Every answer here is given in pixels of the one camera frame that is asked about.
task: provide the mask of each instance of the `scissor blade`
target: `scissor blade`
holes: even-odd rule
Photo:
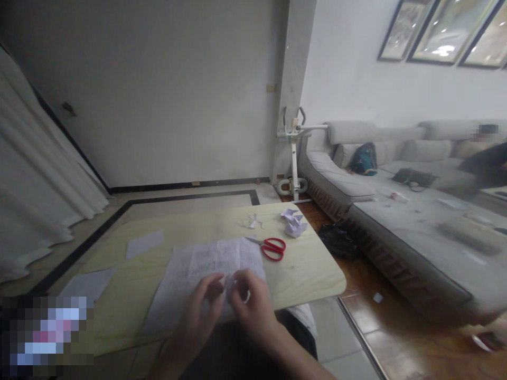
[[[245,236],[248,240],[250,240],[251,242],[254,242],[256,244],[259,244],[259,245],[263,245],[264,244],[264,241],[260,241],[260,240],[257,240],[257,239],[254,239],[252,237],[248,237],[248,236]]]

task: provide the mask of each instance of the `person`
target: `person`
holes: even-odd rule
[[[221,347],[219,339],[223,335],[210,339],[224,307],[224,287],[219,282],[223,277],[222,273],[212,274],[199,282],[147,380],[223,379],[228,378],[224,376],[226,369],[232,378],[334,379],[277,319],[267,284],[250,269],[233,275],[234,284],[228,292],[227,302],[239,324],[221,325],[232,331]],[[206,300],[209,308],[203,313],[201,306]],[[238,341],[243,344],[235,346],[233,343]]]
[[[458,167],[477,177],[479,187],[507,185],[507,142],[465,158]]]

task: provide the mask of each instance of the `sofa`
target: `sofa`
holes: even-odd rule
[[[456,145],[480,124],[499,125],[492,140],[507,136],[506,120],[432,120],[413,128],[377,128],[367,121],[328,122],[327,131],[303,138],[299,174],[308,193],[355,238],[364,254],[427,319],[462,326],[487,324],[507,310],[507,252],[485,255],[445,235],[439,225],[459,218],[436,200],[455,200],[441,190],[474,188],[476,178],[458,169]],[[355,150],[373,142],[375,176],[352,175],[346,167]],[[404,167],[432,172],[433,188],[412,193],[392,181]],[[388,197],[405,194],[409,203]],[[507,219],[474,205],[496,226]]]

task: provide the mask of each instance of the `coffee table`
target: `coffee table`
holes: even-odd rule
[[[507,196],[497,194],[498,192],[507,193],[507,186],[479,190],[474,203],[502,216],[507,216]]]
[[[259,239],[281,238],[287,243],[284,259],[263,258],[264,269],[275,309],[300,305],[341,294],[345,276],[315,231],[308,229],[297,239],[284,233],[280,214],[292,203],[229,208],[202,214],[168,215],[138,220],[119,227],[90,258],[80,273],[115,266],[117,271],[95,303],[94,332],[96,356],[159,340],[170,331],[141,334],[152,298],[171,259],[172,247],[201,244],[240,236]],[[263,222],[255,230],[243,226],[248,215]],[[163,230],[165,243],[140,256],[125,260],[127,242],[147,233]]]

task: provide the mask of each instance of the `backpack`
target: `backpack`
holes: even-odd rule
[[[377,174],[377,153],[373,143],[367,142],[357,148],[350,161],[349,170],[367,176]]]

